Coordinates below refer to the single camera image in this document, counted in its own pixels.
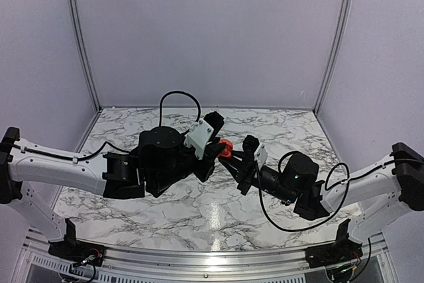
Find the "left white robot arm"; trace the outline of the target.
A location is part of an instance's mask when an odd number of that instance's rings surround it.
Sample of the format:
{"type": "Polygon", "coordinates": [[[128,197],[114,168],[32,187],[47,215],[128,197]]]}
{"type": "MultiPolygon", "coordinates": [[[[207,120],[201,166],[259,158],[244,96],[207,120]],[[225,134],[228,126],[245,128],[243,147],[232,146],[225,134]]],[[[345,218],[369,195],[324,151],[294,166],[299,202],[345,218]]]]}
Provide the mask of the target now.
{"type": "Polygon", "coordinates": [[[71,221],[56,215],[29,182],[78,188],[109,199],[158,198],[194,174],[205,182],[225,144],[208,127],[199,137],[167,127],[143,131],[138,146],[125,154],[96,152],[85,157],[37,147],[11,127],[1,142],[1,203],[18,211],[70,260],[83,255],[71,221]]]}

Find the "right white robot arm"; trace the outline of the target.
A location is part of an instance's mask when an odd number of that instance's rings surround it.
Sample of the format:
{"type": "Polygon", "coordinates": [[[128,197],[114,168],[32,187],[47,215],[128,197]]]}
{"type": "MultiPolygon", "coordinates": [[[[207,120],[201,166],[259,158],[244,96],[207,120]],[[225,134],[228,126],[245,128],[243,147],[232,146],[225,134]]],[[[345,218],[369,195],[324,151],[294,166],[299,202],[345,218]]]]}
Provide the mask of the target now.
{"type": "Polygon", "coordinates": [[[385,226],[412,211],[423,210],[423,157],[399,142],[377,163],[357,172],[346,170],[344,177],[331,184],[318,180],[319,165],[299,151],[283,155],[277,169],[265,164],[263,144],[256,150],[227,147],[219,162],[230,172],[241,194],[251,187],[261,194],[293,205],[293,212],[320,227],[345,206],[373,197],[374,205],[357,217],[339,225],[337,238],[328,248],[329,257],[343,261],[360,245],[385,226]]]}

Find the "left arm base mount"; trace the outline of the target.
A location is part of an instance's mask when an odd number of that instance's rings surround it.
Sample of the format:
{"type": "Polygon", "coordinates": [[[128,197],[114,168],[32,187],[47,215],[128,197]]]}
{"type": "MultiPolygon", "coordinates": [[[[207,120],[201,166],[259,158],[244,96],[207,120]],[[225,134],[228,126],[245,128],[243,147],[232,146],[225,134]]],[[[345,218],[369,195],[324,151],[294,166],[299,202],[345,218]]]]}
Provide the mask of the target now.
{"type": "Polygon", "coordinates": [[[76,226],[69,219],[65,219],[64,223],[66,232],[63,239],[58,242],[49,242],[48,254],[74,262],[94,256],[94,260],[91,263],[94,266],[101,266],[103,264],[105,246],[77,239],[76,226]]]}

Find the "red round charging case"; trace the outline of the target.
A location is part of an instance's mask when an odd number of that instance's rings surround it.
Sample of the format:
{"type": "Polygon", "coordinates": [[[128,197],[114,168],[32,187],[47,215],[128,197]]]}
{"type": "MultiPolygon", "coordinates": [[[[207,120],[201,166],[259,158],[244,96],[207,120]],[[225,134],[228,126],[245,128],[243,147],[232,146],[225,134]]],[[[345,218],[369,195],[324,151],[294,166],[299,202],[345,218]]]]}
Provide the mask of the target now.
{"type": "Polygon", "coordinates": [[[219,153],[219,158],[230,158],[233,153],[233,143],[227,139],[221,139],[219,141],[220,144],[224,146],[222,151],[219,153]]]}

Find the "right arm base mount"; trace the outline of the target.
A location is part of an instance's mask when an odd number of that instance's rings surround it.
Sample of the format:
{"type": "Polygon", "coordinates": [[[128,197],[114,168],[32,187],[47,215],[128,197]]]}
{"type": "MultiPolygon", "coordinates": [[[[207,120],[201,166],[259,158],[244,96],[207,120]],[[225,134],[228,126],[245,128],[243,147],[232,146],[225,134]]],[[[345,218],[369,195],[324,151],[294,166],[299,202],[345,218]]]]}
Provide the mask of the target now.
{"type": "Polygon", "coordinates": [[[347,262],[363,255],[362,244],[355,243],[350,239],[348,233],[349,225],[350,219],[343,221],[339,225],[336,239],[333,243],[306,248],[305,260],[310,268],[347,262]]]}

